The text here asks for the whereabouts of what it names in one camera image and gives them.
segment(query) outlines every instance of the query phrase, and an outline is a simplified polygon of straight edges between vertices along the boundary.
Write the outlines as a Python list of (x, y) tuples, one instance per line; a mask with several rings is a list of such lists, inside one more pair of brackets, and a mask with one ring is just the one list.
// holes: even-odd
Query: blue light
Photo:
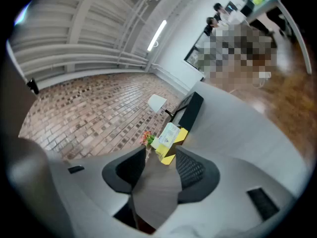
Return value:
[(23, 20), (24, 20), (24, 16), (25, 16), (25, 14), (26, 14), (26, 10), (27, 10), (27, 8), (29, 7), (29, 5), (30, 4), (28, 4), (27, 6), (25, 6), (24, 8), (23, 8), (23, 10), (20, 12), (20, 14), (17, 16), (17, 18), (16, 18), (16, 20), (15, 20), (15, 22), (14, 22), (14, 25), (16, 25), (16, 24), (19, 24), (19, 23), (21, 23)]

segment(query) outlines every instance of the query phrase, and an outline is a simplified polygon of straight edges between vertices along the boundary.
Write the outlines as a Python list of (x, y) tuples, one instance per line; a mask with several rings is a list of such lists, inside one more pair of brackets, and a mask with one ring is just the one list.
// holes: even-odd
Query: pixelated area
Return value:
[(249, 25), (216, 28), (198, 50), (198, 67), (222, 89), (260, 86), (276, 66), (276, 44)]

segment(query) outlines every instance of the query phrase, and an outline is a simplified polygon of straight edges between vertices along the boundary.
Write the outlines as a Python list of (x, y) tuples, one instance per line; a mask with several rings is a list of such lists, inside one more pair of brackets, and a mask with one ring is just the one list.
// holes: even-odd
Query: flower bouquet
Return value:
[(153, 143), (154, 139), (155, 139), (155, 136), (152, 135), (150, 131), (146, 130), (143, 133), (143, 136), (140, 140), (140, 144), (149, 146)]

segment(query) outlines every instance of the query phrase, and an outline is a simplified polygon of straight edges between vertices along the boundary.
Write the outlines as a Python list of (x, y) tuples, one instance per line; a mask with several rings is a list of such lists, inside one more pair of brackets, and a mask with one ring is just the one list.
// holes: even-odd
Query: yellow box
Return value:
[(172, 160), (175, 157), (176, 149), (175, 147), (177, 145), (182, 145), (183, 141), (185, 140), (186, 136), (188, 134), (188, 131), (184, 128), (181, 128), (179, 131), (179, 134), (177, 135), (177, 138), (174, 140), (174, 143), (170, 148), (164, 146), (163, 144), (160, 144), (158, 148), (156, 149), (156, 153), (158, 155), (159, 160), (165, 164), (169, 165)]

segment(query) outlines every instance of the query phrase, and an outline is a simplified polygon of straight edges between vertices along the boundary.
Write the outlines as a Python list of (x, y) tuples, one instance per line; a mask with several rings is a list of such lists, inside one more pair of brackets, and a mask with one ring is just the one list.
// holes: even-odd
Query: brown floor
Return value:
[(158, 133), (168, 114), (147, 104), (157, 94), (163, 109), (179, 103), (173, 88), (153, 74), (122, 73), (70, 80), (43, 89), (20, 137), (30, 138), (65, 159), (106, 154), (138, 145), (144, 130)]
[(311, 165), (317, 156), (317, 70), (313, 65), (308, 75), (299, 45), (278, 32), (274, 37), (277, 66), (271, 78), (260, 89), (245, 86), (231, 93), (268, 117)]

